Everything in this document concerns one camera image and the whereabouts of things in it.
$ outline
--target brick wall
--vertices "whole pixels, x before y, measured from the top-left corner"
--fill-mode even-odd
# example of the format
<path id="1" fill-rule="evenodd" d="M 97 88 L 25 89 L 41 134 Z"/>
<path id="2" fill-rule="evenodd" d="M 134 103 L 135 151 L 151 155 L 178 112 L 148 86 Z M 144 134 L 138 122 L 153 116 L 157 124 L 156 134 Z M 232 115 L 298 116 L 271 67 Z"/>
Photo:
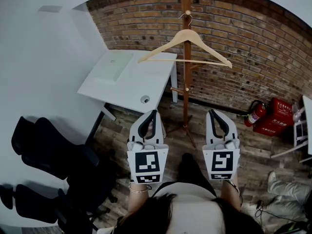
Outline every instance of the brick wall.
<path id="1" fill-rule="evenodd" d="M 87 4 L 109 49 L 153 50 L 182 29 L 180 0 Z M 193 71 L 191 97 L 240 110 L 254 99 L 293 103 L 302 94 L 312 97 L 312 29 L 295 15 L 269 0 L 192 0 L 192 16 L 192 29 L 233 68 Z M 183 58 L 182 44 L 168 52 Z M 214 60 L 195 45 L 192 59 Z M 177 71 L 182 88 L 183 63 Z"/>

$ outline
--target gray pants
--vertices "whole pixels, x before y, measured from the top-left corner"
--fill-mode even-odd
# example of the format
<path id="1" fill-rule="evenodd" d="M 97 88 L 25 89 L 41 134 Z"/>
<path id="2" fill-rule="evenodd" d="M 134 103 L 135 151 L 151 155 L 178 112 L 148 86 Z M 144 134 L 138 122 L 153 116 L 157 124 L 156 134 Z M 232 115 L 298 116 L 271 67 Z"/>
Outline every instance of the gray pants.
<path id="1" fill-rule="evenodd" d="M 310 195 L 312 187 L 302 183 L 285 183 L 280 180 L 275 180 L 268 185 L 268 192 L 281 195 L 290 196 L 296 200 L 286 202 L 273 202 L 268 205 L 266 210 L 277 216 L 292 216 L 292 218 L 302 218 L 303 205 Z"/>

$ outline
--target bracelet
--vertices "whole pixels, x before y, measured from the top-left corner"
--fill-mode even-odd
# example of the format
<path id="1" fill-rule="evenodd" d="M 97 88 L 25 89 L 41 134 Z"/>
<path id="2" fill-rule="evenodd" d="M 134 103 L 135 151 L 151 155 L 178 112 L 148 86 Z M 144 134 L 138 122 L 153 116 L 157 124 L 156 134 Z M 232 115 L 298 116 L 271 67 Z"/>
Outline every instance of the bracelet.
<path id="1" fill-rule="evenodd" d="M 230 180 L 226 180 L 226 182 L 228 182 L 229 184 L 231 184 L 236 190 L 237 190 L 237 192 L 238 192 L 238 195 L 240 195 L 240 191 L 239 191 L 239 189 L 238 189 L 238 187 L 237 186 L 235 186 L 235 184 L 232 182 L 232 181 L 230 181 Z"/>
<path id="2" fill-rule="evenodd" d="M 133 189 L 130 187 L 130 185 L 129 185 L 129 189 L 130 189 L 130 191 L 133 192 L 133 193 L 145 193 L 145 192 L 148 192 L 149 190 L 152 189 L 152 187 L 151 187 L 150 185 L 146 185 L 146 186 L 147 186 L 147 189 L 146 189 L 146 190 L 143 190 L 143 191 L 135 191 L 135 190 L 133 190 Z"/>

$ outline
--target black pants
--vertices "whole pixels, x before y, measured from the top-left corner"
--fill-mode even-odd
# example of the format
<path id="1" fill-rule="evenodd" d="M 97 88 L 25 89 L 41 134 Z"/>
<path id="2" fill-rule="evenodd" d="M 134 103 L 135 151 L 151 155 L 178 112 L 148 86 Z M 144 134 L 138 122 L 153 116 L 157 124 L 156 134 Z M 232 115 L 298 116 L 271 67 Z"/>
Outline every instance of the black pants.
<path id="1" fill-rule="evenodd" d="M 197 162 L 193 159 L 193 155 L 184 154 L 182 156 L 182 161 L 179 165 L 178 177 L 176 182 L 189 183 L 201 186 L 211 192 L 216 196 L 215 191 L 208 180 L 204 177 L 203 173 L 197 164 Z M 154 195 L 162 188 L 174 184 L 176 182 L 165 182 L 163 183 L 154 193 Z"/>

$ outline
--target fire extinguisher label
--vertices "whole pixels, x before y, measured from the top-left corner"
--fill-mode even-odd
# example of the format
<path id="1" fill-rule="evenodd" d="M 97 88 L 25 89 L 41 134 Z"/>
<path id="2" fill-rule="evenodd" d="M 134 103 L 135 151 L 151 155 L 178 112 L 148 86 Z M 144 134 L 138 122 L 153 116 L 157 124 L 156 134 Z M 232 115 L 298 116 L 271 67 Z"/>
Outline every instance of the fire extinguisher label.
<path id="1" fill-rule="evenodd" d="M 252 112 L 248 116 L 248 121 L 249 121 L 250 124 L 254 124 L 258 119 L 259 119 L 259 117 L 255 114 L 255 112 Z"/>

